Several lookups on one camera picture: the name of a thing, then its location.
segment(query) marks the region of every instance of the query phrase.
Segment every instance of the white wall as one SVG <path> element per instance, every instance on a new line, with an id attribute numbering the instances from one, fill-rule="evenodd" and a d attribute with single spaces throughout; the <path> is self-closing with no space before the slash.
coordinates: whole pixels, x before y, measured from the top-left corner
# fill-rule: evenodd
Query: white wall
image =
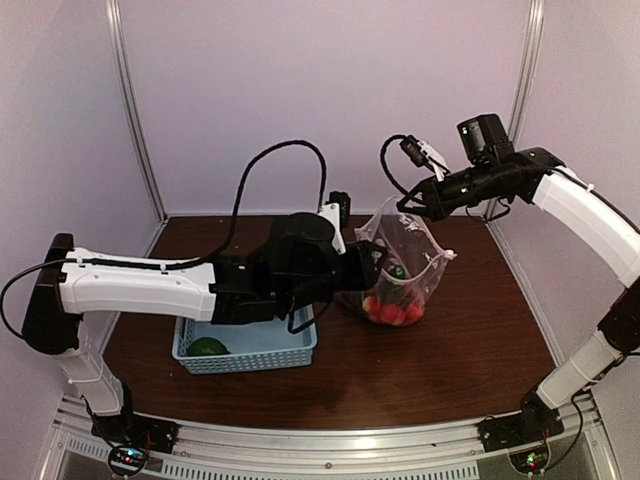
<path id="1" fill-rule="evenodd" d="M 44 259 L 53 235 L 141 254 L 155 220 L 136 164 L 102 0 L 0 5 L 0 283 Z M 10 293 L 16 328 L 33 278 Z M 104 334 L 105 316 L 91 323 Z M 64 382 L 0 328 L 0 478 L 29 478 Z"/>
<path id="2" fill-rule="evenodd" d="M 519 147 L 543 146 L 640 222 L 640 3 L 546 2 L 545 32 Z M 566 357 L 621 293 L 590 249 L 519 204 L 500 221 Z M 640 362 L 594 391 L 624 478 L 638 478 Z"/>
<path id="3" fill-rule="evenodd" d="M 228 213 L 244 166 L 290 138 L 318 145 L 328 188 L 355 211 L 394 193 L 383 140 L 414 133 L 466 166 L 455 126 L 508 119 L 527 1 L 168 0 L 123 2 L 150 156 L 167 210 Z M 390 164 L 413 186 L 398 149 Z M 296 147 L 265 159 L 242 211 L 312 209 L 318 167 Z"/>

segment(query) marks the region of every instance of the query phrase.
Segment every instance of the red tomato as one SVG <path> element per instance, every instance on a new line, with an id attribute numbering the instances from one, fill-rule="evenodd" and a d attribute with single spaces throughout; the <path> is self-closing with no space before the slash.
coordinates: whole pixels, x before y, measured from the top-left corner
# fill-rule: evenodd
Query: red tomato
<path id="1" fill-rule="evenodd" d="M 378 315 L 380 313 L 380 299 L 373 295 L 362 301 L 362 309 L 369 315 Z"/>
<path id="2" fill-rule="evenodd" d="M 411 323 L 416 323 L 418 320 L 422 318 L 422 315 L 424 315 L 424 305 L 420 305 L 418 302 L 411 302 L 411 305 L 407 307 L 408 322 L 405 325 L 411 325 Z"/>
<path id="3" fill-rule="evenodd" d="M 380 309 L 380 320 L 389 325 L 402 325 L 406 318 L 404 310 L 396 305 L 383 305 Z"/>

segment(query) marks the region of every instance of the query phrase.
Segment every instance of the camera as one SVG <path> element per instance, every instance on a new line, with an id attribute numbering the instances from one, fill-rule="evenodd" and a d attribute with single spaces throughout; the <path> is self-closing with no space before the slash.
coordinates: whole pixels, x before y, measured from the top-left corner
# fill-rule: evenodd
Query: camera
<path id="1" fill-rule="evenodd" d="M 513 143 L 495 113 L 480 115 L 458 125 L 467 158 L 473 165 L 501 165 L 515 152 Z"/>

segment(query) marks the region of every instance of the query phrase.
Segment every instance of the aluminum frame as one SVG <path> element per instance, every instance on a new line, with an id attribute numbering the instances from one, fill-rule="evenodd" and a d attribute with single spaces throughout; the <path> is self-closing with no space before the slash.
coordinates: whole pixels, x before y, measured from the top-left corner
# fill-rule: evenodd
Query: aluminum frame
<path id="1" fill-rule="evenodd" d="M 619 480 L 604 426 L 593 399 L 578 401 L 584 432 L 599 480 Z M 572 437 L 578 415 L 572 405 L 561 407 L 565 432 Z M 478 460 L 505 455 L 485 453 L 476 424 L 481 418 L 401 428 L 363 430 L 263 430 L 205 425 L 174 420 L 179 425 L 173 454 L 153 453 L 148 473 L 160 478 L 362 479 L 411 478 L 425 472 L 471 469 Z M 108 448 L 92 437 L 91 420 L 82 400 L 65 396 L 47 435 L 36 477 L 58 478 L 65 452 L 104 460 Z"/>
<path id="2" fill-rule="evenodd" d="M 511 111 L 508 134 L 514 145 L 518 144 L 518 139 L 522 132 L 527 101 L 533 87 L 533 77 L 538 66 L 538 57 L 542 45 L 542 34 L 544 31 L 544 0 L 531 0 L 529 6 L 529 20 L 527 22 L 527 33 L 524 40 L 524 50 L 522 52 L 522 63 L 520 65 L 520 78 L 516 88 L 516 96 Z M 484 219 L 495 215 L 497 199 L 491 199 L 487 203 L 484 212 Z"/>
<path id="3" fill-rule="evenodd" d="M 107 24 L 109 26 L 109 34 L 111 35 L 111 44 L 116 60 L 118 80 L 120 90 L 122 92 L 122 100 L 124 102 L 129 132 L 133 140 L 133 146 L 136 153 L 142 178 L 144 180 L 147 193 L 151 199 L 153 211 L 158 222 L 166 220 L 167 212 L 160 196 L 160 189 L 156 181 L 151 161 L 149 159 L 149 151 L 140 122 L 140 113 L 133 91 L 133 82 L 131 80 L 131 72 L 129 70 L 129 61 L 127 59 L 127 49 L 124 41 L 124 31 L 122 28 L 122 20 L 120 17 L 119 0 L 106 0 Z"/>

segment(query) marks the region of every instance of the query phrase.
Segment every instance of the black cable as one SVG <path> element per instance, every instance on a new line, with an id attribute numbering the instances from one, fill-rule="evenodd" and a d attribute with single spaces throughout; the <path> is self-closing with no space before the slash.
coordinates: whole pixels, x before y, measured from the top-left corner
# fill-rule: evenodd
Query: black cable
<path id="1" fill-rule="evenodd" d="M 552 470 L 552 469 L 556 468 L 560 464 L 560 462 L 562 462 L 565 458 L 567 458 L 567 455 L 569 455 L 571 450 L 573 450 L 573 448 L 578 443 L 578 440 L 580 439 L 580 435 L 582 435 L 582 429 L 584 428 L 584 416 L 582 415 L 582 410 L 580 410 L 580 407 L 578 407 L 578 404 L 576 403 L 576 397 L 580 393 L 582 393 L 582 392 L 575 393 L 571 397 L 571 403 L 575 407 L 576 412 L 578 412 L 578 416 L 580 417 L 580 426 L 578 427 L 578 433 L 576 433 L 576 436 L 574 437 L 573 441 L 571 442 L 571 445 L 569 445 L 569 448 L 567 448 L 565 450 L 565 452 L 560 456 L 560 458 L 558 458 L 552 465 L 550 465 L 550 466 L 548 466 L 548 467 L 546 467 L 544 469 L 545 473 L 548 472 L 549 470 Z"/>
<path id="2" fill-rule="evenodd" d="M 71 263 L 75 261 L 76 260 L 74 258 L 61 258 L 58 260 L 51 260 L 49 262 L 39 263 L 38 265 L 34 265 L 33 267 L 29 267 L 26 270 L 23 270 L 22 272 L 18 273 L 11 280 L 9 280 L 4 285 L 4 287 L 2 287 L 2 292 L 0 292 L 0 317 L 2 317 L 2 323 L 4 323 L 4 326 L 7 327 L 7 330 L 9 330 L 9 332 L 11 332 L 14 336 L 18 337 L 20 340 L 24 340 L 24 337 L 19 332 L 14 330 L 11 324 L 9 324 L 9 321 L 7 320 L 7 317 L 4 312 L 4 298 L 7 295 L 9 288 L 11 288 L 11 286 L 14 283 L 16 283 L 18 280 L 20 280 L 22 277 L 26 277 L 30 273 L 37 272 L 38 270 L 42 270 L 43 268 L 51 267 L 53 265 L 59 265 L 61 263 Z"/>
<path id="3" fill-rule="evenodd" d="M 320 310 L 318 315 L 314 315 L 314 317 L 311 320 L 307 320 L 302 325 L 298 325 L 297 327 L 293 326 L 293 323 L 295 322 L 294 312 L 289 313 L 289 322 L 287 323 L 287 331 L 291 335 L 296 335 L 306 330 L 311 325 L 316 323 L 316 321 L 319 320 L 325 313 L 327 313 L 327 310 L 329 310 L 329 307 L 331 306 L 332 303 L 333 303 L 333 300 L 330 300 L 329 302 L 325 303 L 324 307 L 322 307 L 322 310 Z"/>
<path id="4" fill-rule="evenodd" d="M 391 185 L 396 187 L 396 190 L 398 190 L 403 195 L 409 195 L 409 190 L 407 190 L 402 185 L 400 185 L 400 183 L 391 174 L 391 171 L 389 171 L 389 166 L 387 165 L 387 149 L 389 148 L 389 145 L 391 145 L 393 142 L 397 140 L 402 141 L 405 138 L 406 138 L 406 135 L 397 133 L 395 135 L 391 135 L 389 138 L 387 138 L 384 141 L 384 143 L 382 144 L 382 148 L 380 148 L 380 164 L 382 165 L 382 170 L 384 171 L 384 174 L 387 176 L 387 178 L 391 182 Z"/>
<path id="5" fill-rule="evenodd" d="M 629 226 L 633 228 L 637 234 L 640 235 L 640 226 L 635 224 L 629 217 L 627 217 L 621 210 L 619 210 L 618 207 L 616 207 L 613 203 L 607 200 L 607 198 L 604 195 L 600 194 L 596 190 L 593 190 L 593 189 L 589 190 L 589 186 L 586 183 L 582 182 L 581 180 L 578 180 L 576 177 L 565 172 L 560 168 L 557 168 L 557 167 L 553 168 L 552 171 L 555 173 L 559 173 L 560 175 L 570 180 L 571 182 L 575 183 L 579 187 L 582 187 L 585 190 L 589 191 L 594 197 L 596 197 L 598 200 L 604 203 L 607 207 L 613 210 L 620 218 L 622 218 L 625 222 L 627 222 Z"/>
<path id="6" fill-rule="evenodd" d="M 282 148 L 290 147 L 298 145 L 301 147 L 306 147 L 313 151 L 318 157 L 318 161 L 320 162 L 320 193 L 318 196 L 318 210 L 322 207 L 322 201 L 324 198 L 324 191 L 327 184 L 327 163 L 324 159 L 324 156 L 311 142 L 306 140 L 287 140 L 285 142 L 280 142 L 271 147 L 263 150 L 258 155 L 256 155 L 249 164 L 245 167 L 244 172 L 242 172 L 242 177 L 240 179 L 240 184 L 238 185 L 238 190 L 236 191 L 236 198 L 233 204 L 233 211 L 231 213 L 231 223 L 229 224 L 229 230 L 227 232 L 227 237 L 222 242 L 221 245 L 216 247 L 213 251 L 209 252 L 207 255 L 199 258 L 195 258 L 193 260 L 187 260 L 185 262 L 177 262 L 177 263 L 168 263 L 165 266 L 165 270 L 183 270 L 187 268 L 197 267 L 198 265 L 202 265 L 203 263 L 210 262 L 214 260 L 218 255 L 224 252 L 231 242 L 233 241 L 233 237 L 236 232 L 236 224 L 238 222 L 238 213 L 240 211 L 240 202 L 242 200 L 242 194 L 244 193 L 245 184 L 247 182 L 247 178 L 249 177 L 249 173 L 251 169 L 262 160 L 264 157 L 269 155 L 270 153 L 275 152 L 276 150 L 280 150 Z M 99 259 L 93 258 L 85 260 L 86 263 L 90 263 L 92 265 L 104 265 L 108 267 L 127 267 L 127 268 L 138 268 L 143 270 L 161 270 L 160 265 L 158 264 L 148 264 L 142 262 L 126 262 L 120 260 L 109 260 L 109 259 Z"/>
<path id="7" fill-rule="evenodd" d="M 132 470 L 128 470 L 128 469 L 125 470 L 124 468 L 122 469 L 122 471 L 116 470 L 112 463 L 114 461 L 118 461 L 118 462 L 120 461 L 117 458 L 118 454 L 124 453 L 126 456 L 131 457 L 131 454 L 130 454 L 131 450 L 140 454 L 140 457 L 135 458 L 136 461 L 139 462 L 139 465 L 137 467 L 134 467 Z M 142 470 L 144 470 L 144 467 L 147 466 L 148 461 L 149 461 L 148 453 L 143 451 L 141 448 L 132 447 L 130 445 L 114 445 L 113 447 L 111 447 L 111 450 L 109 450 L 109 453 L 107 454 L 107 466 L 109 467 L 109 470 L 111 470 L 111 473 L 113 473 L 118 477 L 124 477 L 125 475 L 127 478 L 135 477 L 140 472 L 142 472 Z"/>

